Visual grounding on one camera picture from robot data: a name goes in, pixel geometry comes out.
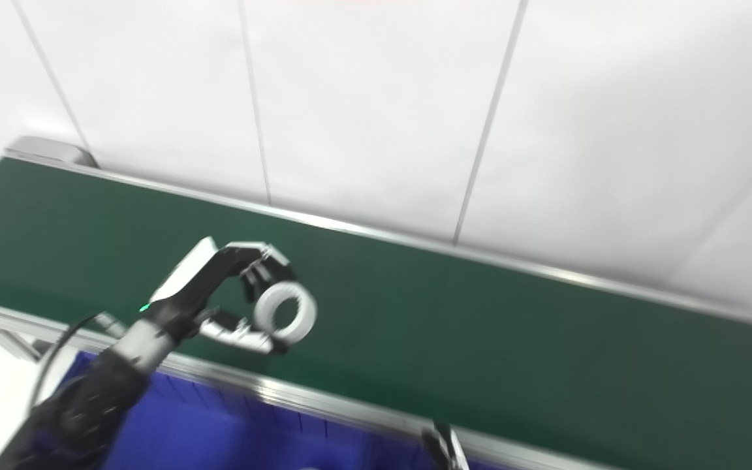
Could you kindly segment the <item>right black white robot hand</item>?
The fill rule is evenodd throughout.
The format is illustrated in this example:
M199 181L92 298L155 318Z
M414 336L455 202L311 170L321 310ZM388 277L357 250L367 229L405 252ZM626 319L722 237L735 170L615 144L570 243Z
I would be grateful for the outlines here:
M424 429L422 443L436 469L471 468L456 432L447 423L435 421Z

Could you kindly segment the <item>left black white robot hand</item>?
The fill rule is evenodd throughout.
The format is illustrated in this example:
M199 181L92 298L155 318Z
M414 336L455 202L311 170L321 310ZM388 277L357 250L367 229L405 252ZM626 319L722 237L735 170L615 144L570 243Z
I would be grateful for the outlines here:
M242 283L245 299L253 308L250 318L209 305L227 279ZM317 302L274 245L233 242L219 247L212 237L205 237L186 253L140 311L177 344L200 334L241 350L284 354L311 332Z

